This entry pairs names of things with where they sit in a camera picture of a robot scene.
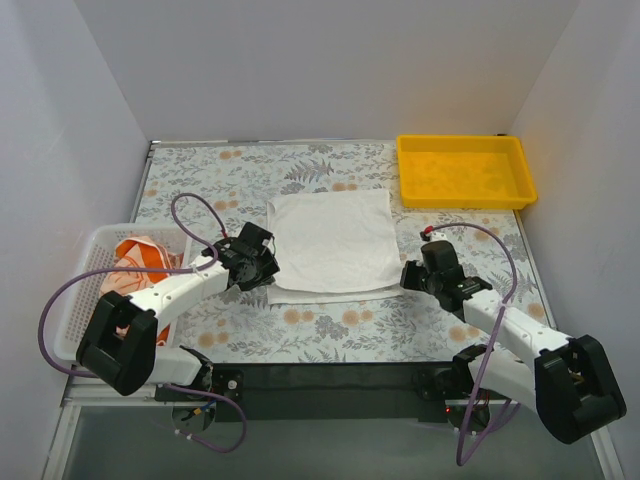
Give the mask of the white towel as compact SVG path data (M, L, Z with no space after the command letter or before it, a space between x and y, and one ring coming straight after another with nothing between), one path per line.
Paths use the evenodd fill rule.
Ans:
M402 293L386 189L293 194L267 203L280 271L271 305L378 300Z

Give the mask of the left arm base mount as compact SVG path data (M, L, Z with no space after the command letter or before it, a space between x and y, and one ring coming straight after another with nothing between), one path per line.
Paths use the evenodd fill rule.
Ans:
M195 440L215 424L237 423L243 441L247 418L241 407L242 387L240 370L209 368L191 385L156 386L154 399L172 405L171 421L179 435Z

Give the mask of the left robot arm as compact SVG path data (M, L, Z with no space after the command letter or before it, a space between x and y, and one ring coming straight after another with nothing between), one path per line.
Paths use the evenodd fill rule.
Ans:
M123 396L146 384L212 391L213 363L188 347L159 347L161 331L182 314L236 286L242 291L274 282L279 271L274 235L247 222L235 237L205 248L182 274L145 289L98 300L76 360Z

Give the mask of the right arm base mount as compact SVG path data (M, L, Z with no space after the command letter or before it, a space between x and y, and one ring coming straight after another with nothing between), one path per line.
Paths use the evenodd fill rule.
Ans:
M439 423L452 428L462 426L472 387L460 384L451 367L420 369L413 383L422 400L435 402L441 408ZM479 434L489 426L492 395L490 390L479 389L469 421L470 435Z

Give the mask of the orange patterned towel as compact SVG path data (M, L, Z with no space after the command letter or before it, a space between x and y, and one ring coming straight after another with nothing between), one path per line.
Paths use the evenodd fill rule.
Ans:
M179 269L182 266L183 257L183 253L174 253L148 236L129 237L120 242L115 249L115 267ZM102 296L110 291L120 295L134 293L168 277L167 273L157 272L111 272L102 282L99 295Z

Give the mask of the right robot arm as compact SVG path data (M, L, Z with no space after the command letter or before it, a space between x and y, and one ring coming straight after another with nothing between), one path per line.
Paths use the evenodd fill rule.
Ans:
M438 376L438 387L469 394L479 386L510 398L536 412L564 444L626 415L624 397L598 340L573 338L507 305L488 282L464 273L445 238L427 236L421 254L421 260L405 264L401 286L429 294L462 322L495 333L501 349L463 349L454 356L451 372Z

